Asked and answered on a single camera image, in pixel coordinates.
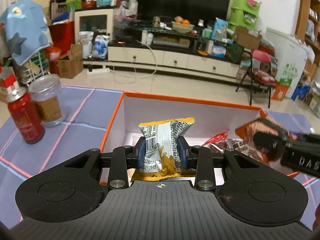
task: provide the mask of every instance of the white drawer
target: white drawer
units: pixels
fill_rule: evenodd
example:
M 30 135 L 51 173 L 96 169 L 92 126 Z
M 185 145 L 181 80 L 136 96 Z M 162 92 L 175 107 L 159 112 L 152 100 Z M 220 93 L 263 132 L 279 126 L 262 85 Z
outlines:
M 239 65 L 235 65 L 229 62 L 216 60 L 213 58 L 189 56 L 187 69 L 205 71 L 209 73 L 236 77 Z
M 162 65 L 164 51 L 153 50 L 158 65 Z M 108 47 L 108 59 L 110 61 L 123 61 L 132 63 L 144 63 L 155 65 L 155 60 L 149 49 Z
M 187 68 L 188 54 L 166 51 L 164 53 L 163 65 L 170 67 Z

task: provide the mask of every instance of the yellow and white snack bag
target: yellow and white snack bag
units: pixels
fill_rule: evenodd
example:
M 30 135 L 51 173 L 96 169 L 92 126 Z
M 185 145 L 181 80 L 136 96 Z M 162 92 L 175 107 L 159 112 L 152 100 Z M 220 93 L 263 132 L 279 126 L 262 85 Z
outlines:
M 195 122 L 193 117 L 141 123 L 139 128 L 146 138 L 146 156 L 142 167 L 132 176 L 134 180 L 159 180 L 190 176 L 194 170 L 181 167 L 177 139 Z

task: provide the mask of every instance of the metal screw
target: metal screw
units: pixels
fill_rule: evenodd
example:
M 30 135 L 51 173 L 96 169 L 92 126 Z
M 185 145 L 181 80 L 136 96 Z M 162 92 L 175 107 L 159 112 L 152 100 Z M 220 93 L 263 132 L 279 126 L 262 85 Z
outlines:
M 207 179 L 203 179 L 198 182 L 198 186 L 202 188 L 209 188 L 213 186 L 213 182 Z
M 115 179 L 110 182 L 110 186 L 115 188 L 123 187 L 124 185 L 125 185 L 125 182 L 121 179 Z

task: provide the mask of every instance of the floor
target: floor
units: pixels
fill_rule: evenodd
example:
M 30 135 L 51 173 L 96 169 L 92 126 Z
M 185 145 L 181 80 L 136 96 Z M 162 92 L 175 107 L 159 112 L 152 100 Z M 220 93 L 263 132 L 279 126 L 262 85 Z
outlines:
M 124 76 L 146 77 L 130 78 Z M 249 104 L 250 91 L 240 88 L 236 93 L 236 87 L 204 82 L 186 78 L 170 77 L 164 75 L 150 75 L 143 73 L 121 72 L 116 74 L 97 74 L 87 76 L 86 70 L 74 79 L 61 79 L 62 84 L 85 85 L 97 88 L 108 88 L 115 90 L 137 91 L 144 93 L 162 94 L 170 96 L 199 98 L 221 102 L 232 102 L 237 104 Z M 253 96 L 254 106 L 263 109 L 268 107 L 266 93 L 257 93 Z M 318 119 L 303 102 L 294 102 L 284 99 L 282 102 L 271 101 L 271 111 L 304 114 L 317 133 L 320 133 L 320 119 Z M 0 127 L 9 118 L 10 114 L 6 104 L 0 102 Z

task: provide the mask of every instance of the soda can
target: soda can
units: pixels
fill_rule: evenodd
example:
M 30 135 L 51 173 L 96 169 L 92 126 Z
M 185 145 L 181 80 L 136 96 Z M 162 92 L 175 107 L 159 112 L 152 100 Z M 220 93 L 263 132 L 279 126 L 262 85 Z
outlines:
M 7 103 L 11 117 L 26 143 L 40 141 L 44 135 L 44 127 L 27 89 L 20 87 L 13 90 L 7 96 Z

